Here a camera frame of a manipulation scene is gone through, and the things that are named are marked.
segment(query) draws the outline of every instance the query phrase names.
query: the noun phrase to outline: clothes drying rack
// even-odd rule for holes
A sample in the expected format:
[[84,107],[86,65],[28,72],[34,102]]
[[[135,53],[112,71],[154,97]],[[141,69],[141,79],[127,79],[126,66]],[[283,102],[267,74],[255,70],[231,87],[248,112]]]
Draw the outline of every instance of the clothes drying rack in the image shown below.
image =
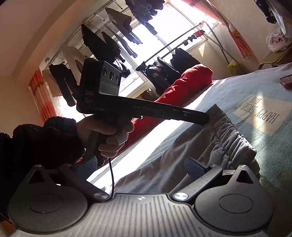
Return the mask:
[[[203,24],[206,24],[208,26],[208,28],[210,29],[210,31],[212,32],[212,34],[214,35],[215,39],[217,40],[217,42],[212,39],[210,36],[208,36],[206,33],[203,33],[203,36],[205,36],[206,38],[210,39],[212,42],[214,42],[221,50],[227,64],[229,65],[230,62],[226,56],[226,54],[228,54],[244,71],[245,69],[241,66],[241,64],[226,50],[223,48],[220,40],[218,39],[218,37],[216,36],[215,32],[213,31],[213,29],[209,26],[209,24],[205,21],[202,21],[201,23],[199,23],[198,25],[192,27],[191,29],[189,29],[188,31],[186,31],[185,33],[183,33],[182,35],[180,35],[179,37],[177,37],[176,39],[174,39],[172,42],[170,42],[169,44],[165,45],[162,49],[160,49],[158,52],[156,52],[154,55],[152,55],[150,58],[148,58],[146,61],[144,61],[140,66],[138,66],[137,68],[140,68],[143,64],[146,64],[149,60],[151,60],[152,58],[154,58],[158,53],[160,53],[162,50],[166,49],[168,46],[170,46],[173,42],[175,42],[176,40],[178,40],[179,38],[181,38],[182,36],[184,36],[185,34],[187,34],[188,32],[192,31],[193,29],[202,26]],[[184,44],[184,41],[182,43],[180,43],[179,45],[177,45],[174,49],[169,50],[169,52],[165,55],[163,55],[161,58],[165,58],[168,54],[170,54],[171,52],[173,52],[175,49],[177,49],[178,47],[180,47],[181,45]]]

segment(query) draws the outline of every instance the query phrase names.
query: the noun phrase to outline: printed label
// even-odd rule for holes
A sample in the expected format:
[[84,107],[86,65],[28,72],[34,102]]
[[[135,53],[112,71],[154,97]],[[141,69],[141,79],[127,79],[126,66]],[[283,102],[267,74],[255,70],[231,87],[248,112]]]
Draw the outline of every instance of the printed label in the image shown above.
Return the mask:
[[292,102],[250,95],[233,112],[264,133],[273,135],[292,109]]

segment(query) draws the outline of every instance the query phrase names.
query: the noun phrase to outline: plastic bag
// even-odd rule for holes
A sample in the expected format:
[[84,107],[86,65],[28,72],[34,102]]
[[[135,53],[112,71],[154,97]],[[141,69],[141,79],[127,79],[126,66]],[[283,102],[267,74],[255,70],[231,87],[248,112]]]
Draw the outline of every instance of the plastic bag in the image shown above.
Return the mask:
[[247,74],[244,67],[239,65],[237,62],[232,60],[230,64],[227,66],[228,71],[231,73],[232,76],[240,76]]
[[287,49],[292,43],[292,38],[287,38],[282,32],[281,28],[275,29],[268,37],[267,44],[272,52]]
[[281,30],[282,33],[287,38],[292,38],[292,25],[287,23],[285,19],[289,18],[292,19],[290,13],[283,8],[276,0],[266,0],[270,9],[272,10]]

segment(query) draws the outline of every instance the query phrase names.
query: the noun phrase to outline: hand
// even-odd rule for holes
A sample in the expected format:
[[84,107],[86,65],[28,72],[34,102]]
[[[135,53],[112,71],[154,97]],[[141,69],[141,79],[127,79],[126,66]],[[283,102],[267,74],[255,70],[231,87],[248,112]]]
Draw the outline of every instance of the hand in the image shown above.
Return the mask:
[[[106,123],[103,120],[98,120],[93,115],[82,119],[76,124],[76,127],[78,136],[84,145],[92,131],[100,132],[105,135],[113,135],[117,131],[116,126]],[[118,151],[125,144],[125,141],[128,139],[128,133],[133,130],[134,125],[129,120],[129,122],[123,126],[122,138],[120,137],[119,141],[114,136],[109,136],[106,139],[106,143],[99,145],[98,149],[100,150],[101,155],[107,158],[116,156]]]

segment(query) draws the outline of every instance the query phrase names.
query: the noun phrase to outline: window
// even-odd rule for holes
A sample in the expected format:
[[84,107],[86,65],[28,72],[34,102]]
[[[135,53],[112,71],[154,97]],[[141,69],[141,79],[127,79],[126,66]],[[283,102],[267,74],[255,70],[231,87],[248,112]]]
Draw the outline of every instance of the window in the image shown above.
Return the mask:
[[[205,13],[201,12],[200,10],[193,8],[189,4],[183,2],[182,0],[169,0],[169,3],[176,8],[179,12],[181,12],[185,17],[187,17],[191,22],[195,25],[199,24],[202,21],[206,21],[208,25],[213,28],[217,21],[212,17],[206,15]],[[206,34],[210,33],[210,29],[204,25],[202,30],[206,32]]]
[[[149,23],[155,28],[157,31],[157,35],[151,34],[147,28],[138,23],[133,28],[133,33],[138,36],[138,38],[142,41],[143,44],[135,44],[133,42],[129,42],[124,36],[123,38],[127,41],[129,47],[138,55],[136,58],[132,56],[126,55],[126,60],[129,63],[129,68],[136,68],[143,61],[146,61],[148,58],[153,56],[156,52],[162,49],[164,46],[172,42],[174,39],[184,34],[189,29],[198,25],[202,21],[206,21],[212,28],[216,25],[216,20],[207,16],[203,12],[191,7],[187,3],[182,0],[169,0],[169,3],[163,7],[163,10],[158,11],[157,15],[153,17]],[[189,33],[183,35],[175,42],[170,44],[167,48],[162,50],[153,59],[147,62],[147,65],[153,64],[157,59],[157,56],[163,57],[170,50],[177,47],[180,43],[187,40],[193,33],[196,31],[203,29],[207,34],[210,32],[210,29],[207,26],[203,26],[202,28],[197,27]],[[181,45],[185,51],[190,51],[196,45],[206,40],[205,38],[197,38],[192,42],[188,41],[187,45]],[[166,62],[170,62],[172,59],[172,54],[168,54],[164,57]],[[123,79],[121,82],[121,88],[119,95],[127,96],[130,92],[134,91],[138,86],[145,83],[146,78],[141,74],[137,74],[134,70],[131,71],[131,75],[129,75],[126,79]]]

